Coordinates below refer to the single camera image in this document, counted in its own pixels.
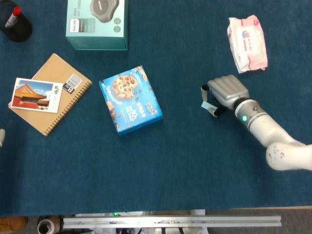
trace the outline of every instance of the product box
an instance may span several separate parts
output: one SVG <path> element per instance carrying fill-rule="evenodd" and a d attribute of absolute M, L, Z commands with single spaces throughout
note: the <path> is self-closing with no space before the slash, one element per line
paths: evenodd
<path fill-rule="evenodd" d="M 120 135 L 162 119 L 142 66 L 104 79 L 99 85 Z"/>
<path fill-rule="evenodd" d="M 128 0 L 68 0 L 66 38 L 76 50 L 128 50 Z"/>

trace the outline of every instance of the blue carpet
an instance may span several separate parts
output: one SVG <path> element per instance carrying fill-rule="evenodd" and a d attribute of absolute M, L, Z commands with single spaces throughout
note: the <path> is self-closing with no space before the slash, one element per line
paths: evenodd
<path fill-rule="evenodd" d="M 310 0 L 176 0 L 129 3 L 129 51 L 75 51 L 67 1 L 16 0 L 33 24 L 22 43 L 0 34 L 0 215 L 312 205 L 312 173 L 278 172 L 231 112 L 200 108 L 200 86 L 237 76 L 291 136 L 311 143 Z M 255 14 L 269 67 L 239 75 L 228 17 Z M 93 85 L 44 137 L 8 109 L 16 77 L 56 53 Z M 99 80 L 143 65 L 164 120 L 120 137 Z"/>

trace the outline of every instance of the cookie image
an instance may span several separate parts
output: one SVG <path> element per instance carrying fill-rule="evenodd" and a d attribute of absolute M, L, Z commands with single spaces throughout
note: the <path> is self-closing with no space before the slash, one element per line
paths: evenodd
<path fill-rule="evenodd" d="M 143 80 L 147 82 L 147 76 L 145 74 L 145 71 L 141 67 L 136 67 L 135 69 L 143 76 Z"/>
<path fill-rule="evenodd" d="M 114 80 L 112 89 L 119 99 L 132 99 L 132 92 L 137 86 L 137 80 L 133 76 L 122 75 Z"/>

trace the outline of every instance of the red pen cap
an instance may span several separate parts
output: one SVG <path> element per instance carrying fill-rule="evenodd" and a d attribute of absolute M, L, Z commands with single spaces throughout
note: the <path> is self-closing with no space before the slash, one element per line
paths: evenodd
<path fill-rule="evenodd" d="M 18 17 L 21 14 L 20 7 L 16 6 L 13 10 L 13 16 Z"/>

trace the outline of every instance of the spiral notebook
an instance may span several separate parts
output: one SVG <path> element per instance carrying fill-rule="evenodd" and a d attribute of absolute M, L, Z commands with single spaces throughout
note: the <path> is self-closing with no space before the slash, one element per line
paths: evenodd
<path fill-rule="evenodd" d="M 9 103 L 12 111 L 45 136 L 51 133 L 92 84 L 87 77 L 56 54 L 52 54 L 32 79 L 64 84 L 56 114 L 11 108 Z"/>

